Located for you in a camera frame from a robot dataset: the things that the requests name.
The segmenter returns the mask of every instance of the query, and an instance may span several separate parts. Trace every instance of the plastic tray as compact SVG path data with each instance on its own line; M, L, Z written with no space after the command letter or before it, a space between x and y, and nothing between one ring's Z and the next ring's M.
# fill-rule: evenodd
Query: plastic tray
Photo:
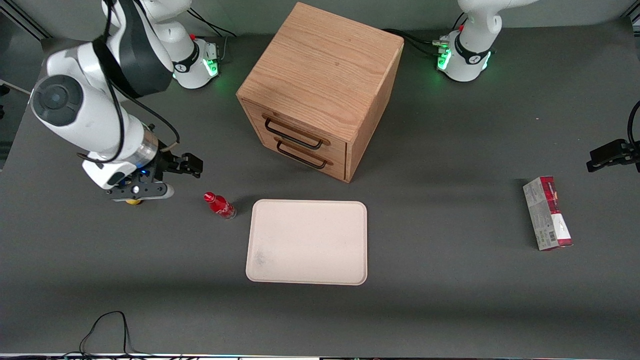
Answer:
M357 201L257 201L246 276L259 282L362 284L367 208Z

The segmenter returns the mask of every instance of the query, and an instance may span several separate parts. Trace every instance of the cardboard box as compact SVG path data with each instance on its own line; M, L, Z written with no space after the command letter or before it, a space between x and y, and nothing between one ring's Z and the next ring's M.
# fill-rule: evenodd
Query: cardboard box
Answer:
M527 198L533 229L540 250L573 245L571 235L558 208L553 176L541 176L522 187Z

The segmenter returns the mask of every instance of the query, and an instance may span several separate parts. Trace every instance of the gray table surface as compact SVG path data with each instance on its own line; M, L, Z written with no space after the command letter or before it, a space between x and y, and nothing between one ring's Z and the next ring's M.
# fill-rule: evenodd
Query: gray table surface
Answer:
M0 174L0 352L75 350L96 317L120 309L136 348L155 353L640 358L640 175L584 164L625 136L638 98L627 20L505 29L466 84L407 46L351 184L253 132L235 92L269 39L230 39L203 89L174 83L144 98L178 127L178 151L205 163L201 179L165 177L171 199L105 200L77 149L25 114ZM536 248L521 186L542 175L556 177L572 248ZM213 215L206 191L237 218ZM366 204L368 280L249 281L262 198ZM89 351L118 352L121 333L107 318Z

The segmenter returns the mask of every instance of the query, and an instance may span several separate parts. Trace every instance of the wooden box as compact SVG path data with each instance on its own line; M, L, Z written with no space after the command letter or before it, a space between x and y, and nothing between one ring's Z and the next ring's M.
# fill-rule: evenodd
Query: wooden box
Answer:
M264 146L348 183L402 48L401 37L298 3L236 95Z

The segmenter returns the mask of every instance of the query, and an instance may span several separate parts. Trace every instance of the metal handle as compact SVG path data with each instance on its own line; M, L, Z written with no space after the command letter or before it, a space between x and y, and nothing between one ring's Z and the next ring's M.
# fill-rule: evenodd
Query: metal handle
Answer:
M315 146L313 146L313 145L310 145L310 144L308 144L308 143L306 143L306 142L300 141L300 140L298 140L298 139L296 139L296 138L292 138L291 136L289 136L289 135L287 135L287 134L285 134L285 133L283 133L283 132L281 132L281 131L278 131L278 130L276 130L276 129L272 129L272 128L270 128L270 127L269 127L269 124L270 124L270 123L271 123L271 119L269 119L269 118L267 118L267 121L265 121L265 122L264 122L264 127L266 127L266 128L267 128L267 130L268 130L270 133L274 133L274 134L276 134L276 135L279 135L279 136L281 136L282 138L285 138L285 139L287 139L287 140L288 140L288 141L290 141L290 142L296 143L296 144L298 144L298 145L300 145L300 146L304 146L304 147L306 147L307 149L310 149L310 150L318 150L318 149L320 149L320 146L322 145L322 140L318 140L318 144L317 144L317 145L315 145Z
M294 160L298 160L298 161L300 161L301 163L303 163L303 164L305 164L305 165L307 165L307 166L310 166L310 167L312 167L312 168L315 168L315 169L321 170L321 169L323 169L323 168L324 168L324 166L326 165L326 160L324 160L324 161L322 162L322 165L316 165L316 164L312 163L311 161L304 160L303 158L301 158L301 157L299 157L299 156L296 156L296 155L294 155L294 154L291 154L291 153L290 153L290 152L288 152L288 151L284 151L284 150L282 150L282 149L280 148L280 145L282 145L282 142L281 142L281 141L278 141L278 145L276 145L276 149L278 149L278 151L279 151L281 154L284 154L284 155L286 155L286 156L288 156L288 157L290 157L290 158L292 158L292 159L294 159Z

